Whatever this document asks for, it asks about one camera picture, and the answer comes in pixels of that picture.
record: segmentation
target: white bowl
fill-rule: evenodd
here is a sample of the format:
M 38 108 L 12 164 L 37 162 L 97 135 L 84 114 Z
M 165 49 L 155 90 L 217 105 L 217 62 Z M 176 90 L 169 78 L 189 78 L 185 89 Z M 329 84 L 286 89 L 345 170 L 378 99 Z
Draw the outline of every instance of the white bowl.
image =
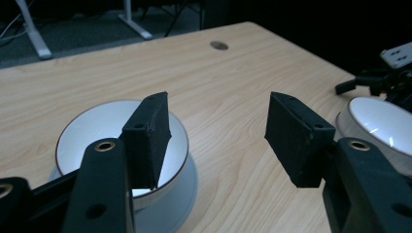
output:
M 86 147 L 104 138 L 118 138 L 121 129 L 137 109 L 139 100 L 119 100 L 93 107 L 75 119 L 63 130 L 57 143 L 55 159 L 60 175 L 66 175 L 82 163 Z M 172 138 L 167 146 L 160 172 L 158 188 L 133 189 L 134 209 L 145 208 L 173 186 L 186 163 L 189 153 L 188 134 L 182 123 L 169 113 Z
M 335 139 L 375 145 L 402 175 L 412 178 L 412 115 L 377 97 L 356 97 L 336 117 Z

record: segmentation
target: dark background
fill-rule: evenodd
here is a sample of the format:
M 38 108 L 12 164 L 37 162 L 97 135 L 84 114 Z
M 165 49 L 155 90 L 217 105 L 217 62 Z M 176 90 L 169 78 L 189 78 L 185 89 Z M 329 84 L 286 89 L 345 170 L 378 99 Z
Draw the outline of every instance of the dark background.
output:
M 412 1 L 231 1 L 227 23 L 249 20 L 356 75 L 382 50 L 412 42 Z
M 133 0 L 132 6 L 138 8 L 141 1 Z M 412 42 L 411 2 L 205 0 L 204 28 L 252 21 L 356 75 L 382 67 L 382 50 Z M 122 0 L 35 0 L 30 12 L 70 18 L 121 7 Z M 16 14 L 15 0 L 1 1 L 0 20 Z

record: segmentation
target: black bracket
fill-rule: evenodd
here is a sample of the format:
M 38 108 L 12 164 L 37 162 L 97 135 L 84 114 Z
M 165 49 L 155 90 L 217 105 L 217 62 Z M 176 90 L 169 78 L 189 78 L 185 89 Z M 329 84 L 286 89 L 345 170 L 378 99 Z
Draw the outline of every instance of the black bracket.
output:
M 90 144 L 80 169 L 31 190 L 0 179 L 0 232 L 134 232 L 133 188 L 157 188 L 171 138 L 167 92 L 145 98 L 118 139 Z
M 334 127 L 296 98 L 270 95 L 265 139 L 296 187 L 319 187 L 332 232 L 412 230 L 412 181 L 374 145 L 335 142 Z

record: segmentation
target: screw hole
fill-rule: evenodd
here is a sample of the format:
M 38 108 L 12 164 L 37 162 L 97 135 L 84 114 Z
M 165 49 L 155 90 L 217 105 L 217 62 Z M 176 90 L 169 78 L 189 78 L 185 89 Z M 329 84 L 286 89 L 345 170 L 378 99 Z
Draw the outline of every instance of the screw hole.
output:
M 359 142 L 359 141 L 351 141 L 351 142 L 349 142 L 349 146 L 351 148 L 355 149 L 355 150 L 363 150 L 363 151 L 370 150 L 369 145 L 367 145 L 365 143 L 362 143 L 362 142 Z
M 144 127 L 144 125 L 143 124 L 136 124 L 136 125 L 134 125 L 134 128 L 143 128 Z
M 106 207 L 102 204 L 96 204 L 90 206 L 86 211 L 86 217 L 88 219 L 96 219 L 98 217 L 103 216 L 106 212 Z
M 210 46 L 216 50 L 228 50 L 229 46 L 223 42 L 213 41 L 210 43 Z
M 111 150 L 114 147 L 115 147 L 115 143 L 113 142 L 103 142 L 103 143 L 98 144 L 94 149 L 99 152 L 103 152 L 103 151 Z
M 392 209 L 402 216 L 412 217 L 412 210 L 406 205 L 395 203 L 392 204 Z

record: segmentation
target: table surface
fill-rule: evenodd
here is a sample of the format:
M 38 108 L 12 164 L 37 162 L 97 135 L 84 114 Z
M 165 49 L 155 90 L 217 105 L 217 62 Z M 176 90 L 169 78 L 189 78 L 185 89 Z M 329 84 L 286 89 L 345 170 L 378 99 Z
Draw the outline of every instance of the table surface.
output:
M 46 183 L 74 117 L 167 91 L 198 172 L 180 232 L 329 232 L 322 189 L 293 186 L 264 139 L 269 96 L 292 95 L 334 123 L 352 98 L 368 95 L 335 95 L 352 78 L 251 22 L 2 69 L 0 177 Z

